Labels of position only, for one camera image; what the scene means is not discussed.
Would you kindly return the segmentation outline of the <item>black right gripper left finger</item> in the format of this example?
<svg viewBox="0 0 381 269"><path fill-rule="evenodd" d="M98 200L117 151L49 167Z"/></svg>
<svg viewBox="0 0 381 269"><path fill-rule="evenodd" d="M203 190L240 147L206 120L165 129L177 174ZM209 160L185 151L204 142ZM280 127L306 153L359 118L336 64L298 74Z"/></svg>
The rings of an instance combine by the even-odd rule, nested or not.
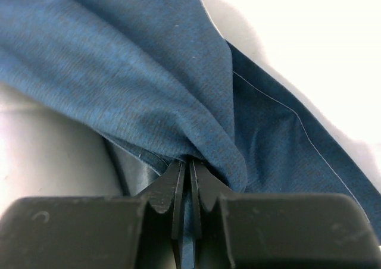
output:
<svg viewBox="0 0 381 269"><path fill-rule="evenodd" d="M26 197L1 217L2 268L180 268L186 166L133 197Z"/></svg>

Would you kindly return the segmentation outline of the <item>blue embroidered pillowcase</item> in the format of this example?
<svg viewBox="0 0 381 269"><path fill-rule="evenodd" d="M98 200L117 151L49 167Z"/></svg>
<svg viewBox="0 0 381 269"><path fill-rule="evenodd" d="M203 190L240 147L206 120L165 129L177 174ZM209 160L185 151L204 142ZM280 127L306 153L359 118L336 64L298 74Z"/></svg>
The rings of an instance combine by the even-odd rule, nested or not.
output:
<svg viewBox="0 0 381 269"><path fill-rule="evenodd" d="M227 42L201 0L1 0L1 81L105 140L122 196L189 163L236 193L342 194L380 243L380 193L312 113Z"/></svg>

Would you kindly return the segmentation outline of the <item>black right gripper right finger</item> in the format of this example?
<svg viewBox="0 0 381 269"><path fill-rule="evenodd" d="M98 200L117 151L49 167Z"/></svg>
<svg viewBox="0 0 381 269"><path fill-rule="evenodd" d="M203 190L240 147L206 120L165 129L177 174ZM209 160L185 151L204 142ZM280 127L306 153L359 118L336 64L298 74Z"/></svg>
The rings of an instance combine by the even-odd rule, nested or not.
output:
<svg viewBox="0 0 381 269"><path fill-rule="evenodd" d="M379 268L360 207L342 194L236 193L189 163L196 268Z"/></svg>

